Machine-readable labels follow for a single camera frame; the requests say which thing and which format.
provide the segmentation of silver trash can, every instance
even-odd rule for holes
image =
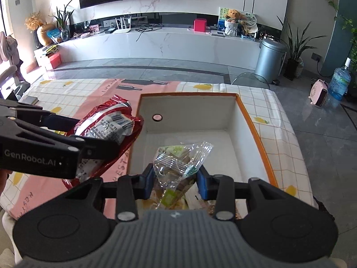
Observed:
[[[280,74],[286,55],[286,46],[271,39],[264,39],[260,44],[260,53],[255,73],[262,76],[269,84]]]

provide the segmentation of human hand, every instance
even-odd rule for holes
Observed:
[[[6,180],[8,179],[8,174],[11,173],[12,171],[0,169],[0,193],[4,191]]]

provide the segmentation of red snack package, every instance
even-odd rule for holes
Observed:
[[[110,161],[82,159],[77,168],[76,178],[62,180],[68,189],[89,178],[101,176],[133,144],[140,134],[144,121],[141,117],[133,117],[131,111],[128,100],[115,95],[104,104],[93,108],[74,126],[73,130],[67,133],[67,136],[76,134],[116,141],[120,146],[118,156]]]

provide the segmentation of white storage box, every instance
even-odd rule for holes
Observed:
[[[209,174],[228,175],[236,182],[259,177],[277,186],[263,144],[237,94],[142,94],[137,115],[145,121],[131,150],[128,174],[142,173],[160,146],[207,141],[214,145],[203,164]],[[162,120],[154,120],[155,115]]]

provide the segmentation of teddy bear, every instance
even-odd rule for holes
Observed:
[[[241,14],[237,10],[229,9],[228,13],[224,17],[228,22],[237,23],[240,15]]]

